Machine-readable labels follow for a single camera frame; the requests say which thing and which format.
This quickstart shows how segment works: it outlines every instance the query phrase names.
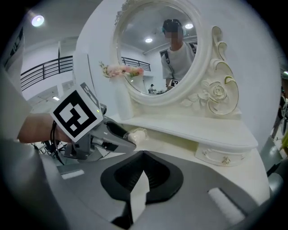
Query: oval mirror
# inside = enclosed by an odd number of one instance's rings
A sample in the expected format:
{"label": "oval mirror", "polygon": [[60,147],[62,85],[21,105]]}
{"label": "oval mirror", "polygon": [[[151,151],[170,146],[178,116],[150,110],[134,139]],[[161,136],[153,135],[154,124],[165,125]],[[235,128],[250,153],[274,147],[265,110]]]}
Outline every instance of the oval mirror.
{"label": "oval mirror", "polygon": [[144,94],[169,91],[194,61],[197,35],[192,20],[180,9],[152,3],[141,6],[127,21],[120,35],[119,62],[137,75],[126,76],[127,81]]}

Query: black hair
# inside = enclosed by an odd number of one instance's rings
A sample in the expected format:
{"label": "black hair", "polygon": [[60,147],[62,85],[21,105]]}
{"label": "black hair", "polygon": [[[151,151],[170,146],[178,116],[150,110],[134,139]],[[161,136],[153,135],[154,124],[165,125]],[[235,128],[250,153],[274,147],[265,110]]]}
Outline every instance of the black hair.
{"label": "black hair", "polygon": [[167,19],[163,23],[162,32],[165,34],[165,32],[178,32],[178,28],[182,28],[182,24],[178,19]]}

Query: drawer handle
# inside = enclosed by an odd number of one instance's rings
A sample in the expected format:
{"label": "drawer handle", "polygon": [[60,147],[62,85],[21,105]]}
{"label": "drawer handle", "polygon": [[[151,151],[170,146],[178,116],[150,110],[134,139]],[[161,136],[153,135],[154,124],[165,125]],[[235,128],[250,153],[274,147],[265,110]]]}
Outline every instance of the drawer handle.
{"label": "drawer handle", "polygon": [[222,163],[223,163],[224,165],[228,165],[228,164],[230,164],[230,162],[231,162],[231,160],[229,159],[228,156],[224,156],[224,157],[223,157]]}

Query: round ceiling light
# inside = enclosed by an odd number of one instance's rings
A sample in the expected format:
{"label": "round ceiling light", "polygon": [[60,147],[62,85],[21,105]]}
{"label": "round ceiling light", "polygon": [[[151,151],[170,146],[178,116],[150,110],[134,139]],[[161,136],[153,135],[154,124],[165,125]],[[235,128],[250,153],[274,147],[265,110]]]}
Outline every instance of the round ceiling light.
{"label": "round ceiling light", "polygon": [[147,38],[147,39],[145,40],[145,42],[147,42],[147,43],[150,43],[150,42],[152,42],[152,41],[153,41],[152,38]]}
{"label": "round ceiling light", "polygon": [[34,27],[39,27],[43,24],[44,22],[44,18],[43,16],[41,15],[37,15],[36,17],[34,17],[31,21],[31,24],[34,26]]}
{"label": "round ceiling light", "polygon": [[186,29],[192,29],[192,28],[193,28],[193,24],[191,24],[191,23],[190,23],[190,24],[187,24],[187,25],[185,26],[185,28],[186,28]]}

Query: white vase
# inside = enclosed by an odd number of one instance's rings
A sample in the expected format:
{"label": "white vase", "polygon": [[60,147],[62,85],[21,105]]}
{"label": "white vase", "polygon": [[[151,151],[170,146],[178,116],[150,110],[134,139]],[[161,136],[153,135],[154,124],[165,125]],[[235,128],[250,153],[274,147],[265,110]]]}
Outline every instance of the white vase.
{"label": "white vase", "polygon": [[137,90],[139,90],[142,93],[147,93],[145,85],[144,85],[144,81],[143,81],[143,75],[135,76],[131,78],[131,80],[133,80],[133,82],[131,83]]}
{"label": "white vase", "polygon": [[125,86],[124,76],[112,77],[111,79],[115,103],[121,120],[127,120],[134,116],[131,98]]}

